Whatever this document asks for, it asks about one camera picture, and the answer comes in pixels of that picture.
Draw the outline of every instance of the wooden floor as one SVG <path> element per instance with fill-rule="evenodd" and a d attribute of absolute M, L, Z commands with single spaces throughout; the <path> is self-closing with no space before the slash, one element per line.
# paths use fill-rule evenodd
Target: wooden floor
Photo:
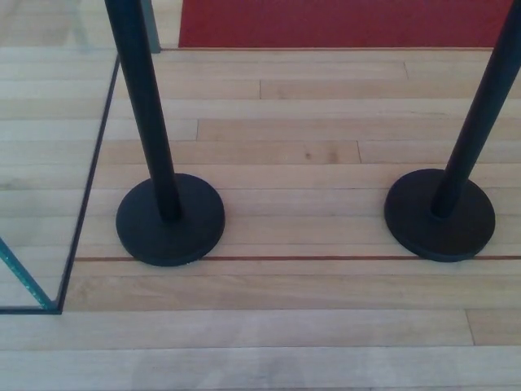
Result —
<path fill-rule="evenodd" d="M 227 212 L 210 258 L 179 269 L 131 260 L 116 236 L 121 198 L 147 177 L 119 75 L 65 312 L 0 319 L 0 390 L 521 390 L 521 82 L 472 174 L 498 214 L 479 259 L 414 259 L 382 219 L 397 178 L 443 167 L 488 56 L 157 55 L 176 169 L 208 180 Z M 92 63 L 78 66 L 97 74 Z M 79 72 L 74 83 L 87 78 Z M 61 195 L 32 251 L 65 247 L 60 232 L 73 214 L 64 211 L 77 207 L 83 177 L 60 157 L 83 159 L 93 139 L 59 134 L 69 121 L 94 132 L 85 121 L 95 111 L 77 118 L 85 108 L 63 105 L 88 98 L 59 93 L 88 94 L 86 84 L 52 90 L 60 104 L 49 101 L 55 114 L 41 123 L 55 139 L 23 156 L 2 141 L 0 155 L 25 164 L 2 170 L 35 183 L 45 174 L 42 203 Z M 25 133 L 11 132 L 10 143 L 35 132 L 19 117 L 9 125 Z M 13 199 L 0 206 L 4 217 L 15 214 Z M 45 285 L 56 274 L 39 265 L 32 272 Z"/>

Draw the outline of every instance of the glass display case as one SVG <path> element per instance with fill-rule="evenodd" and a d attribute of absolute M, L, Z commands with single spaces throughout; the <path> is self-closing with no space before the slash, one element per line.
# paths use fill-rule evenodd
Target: glass display case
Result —
<path fill-rule="evenodd" d="M 59 313 L 116 68 L 103 0 L 0 4 L 0 313 Z"/>

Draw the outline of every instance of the red floor mat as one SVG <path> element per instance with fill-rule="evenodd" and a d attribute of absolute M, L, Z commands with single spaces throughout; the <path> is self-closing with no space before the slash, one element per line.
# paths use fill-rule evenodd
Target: red floor mat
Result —
<path fill-rule="evenodd" d="M 512 0 L 184 0 L 180 47 L 490 47 Z"/>

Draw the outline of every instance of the round base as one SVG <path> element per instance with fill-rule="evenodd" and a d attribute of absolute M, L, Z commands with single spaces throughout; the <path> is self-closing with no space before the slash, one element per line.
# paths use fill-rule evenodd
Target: round base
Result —
<path fill-rule="evenodd" d="M 116 229 L 125 249 L 154 266 L 197 261 L 215 247 L 225 228 L 225 209 L 216 190 L 204 180 L 176 174 L 183 216 L 161 220 L 151 180 L 140 183 L 121 202 Z"/>
<path fill-rule="evenodd" d="M 438 262 L 472 258 L 494 233 L 496 216 L 487 195 L 467 181 L 458 205 L 446 219 L 431 213 L 444 171 L 422 169 L 400 178 L 385 201 L 385 220 L 394 237 L 420 257 Z"/>

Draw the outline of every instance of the stanchion post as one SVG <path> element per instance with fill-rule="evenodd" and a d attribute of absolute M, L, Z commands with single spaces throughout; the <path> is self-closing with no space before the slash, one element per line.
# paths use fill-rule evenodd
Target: stanchion post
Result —
<path fill-rule="evenodd" d="M 117 233 L 139 261 L 184 265 L 217 244 L 224 206 L 204 180 L 174 173 L 141 0 L 105 0 L 105 5 L 151 177 L 121 202 Z"/>
<path fill-rule="evenodd" d="M 387 226 L 412 253 L 462 261 L 492 238 L 492 203 L 469 177 L 520 68 L 521 0 L 514 0 L 446 169 L 407 174 L 387 195 Z"/>

